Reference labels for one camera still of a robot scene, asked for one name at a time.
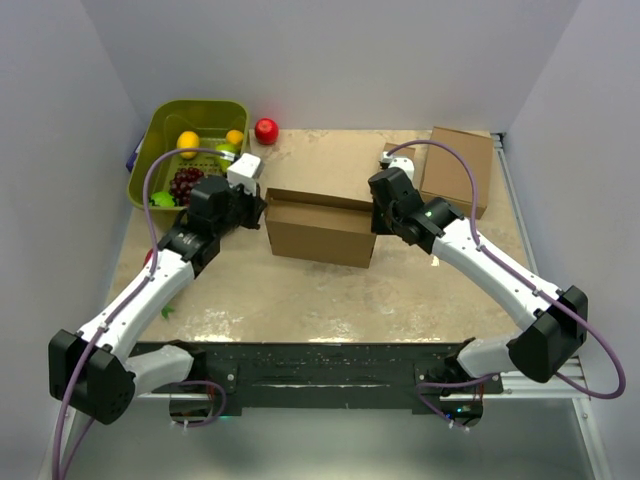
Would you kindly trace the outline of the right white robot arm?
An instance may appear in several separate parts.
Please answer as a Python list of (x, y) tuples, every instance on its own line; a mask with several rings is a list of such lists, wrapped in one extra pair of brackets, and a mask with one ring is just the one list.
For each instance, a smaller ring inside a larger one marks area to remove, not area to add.
[(588, 310), (586, 294), (579, 288), (563, 291), (502, 251), (483, 253), (487, 242), (473, 240), (469, 218), (440, 197), (423, 201), (397, 167), (376, 173), (368, 184), (375, 232), (394, 234), (456, 268), (496, 301), (521, 331), (464, 341), (426, 379), (459, 393), (469, 392), (481, 377), (502, 372), (519, 371), (545, 383), (584, 344), (587, 332), (570, 316)]

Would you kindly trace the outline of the cardboard paper box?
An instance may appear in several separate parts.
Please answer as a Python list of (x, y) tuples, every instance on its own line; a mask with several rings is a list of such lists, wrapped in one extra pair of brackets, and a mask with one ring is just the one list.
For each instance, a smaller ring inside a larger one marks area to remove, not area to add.
[(272, 254), (334, 265), (370, 266), (377, 235), (370, 201), (270, 188), (264, 219)]

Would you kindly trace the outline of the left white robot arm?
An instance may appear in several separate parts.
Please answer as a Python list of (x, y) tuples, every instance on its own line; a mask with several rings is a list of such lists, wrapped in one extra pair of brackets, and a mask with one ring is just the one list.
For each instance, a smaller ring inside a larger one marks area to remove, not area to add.
[(78, 332), (61, 330), (48, 346), (53, 398), (109, 425), (134, 398), (176, 384), (185, 392), (207, 380), (205, 355), (173, 341), (135, 356), (141, 334), (169, 301), (219, 254), (222, 238), (238, 227), (256, 229), (266, 207), (249, 174), (202, 178), (138, 276)]

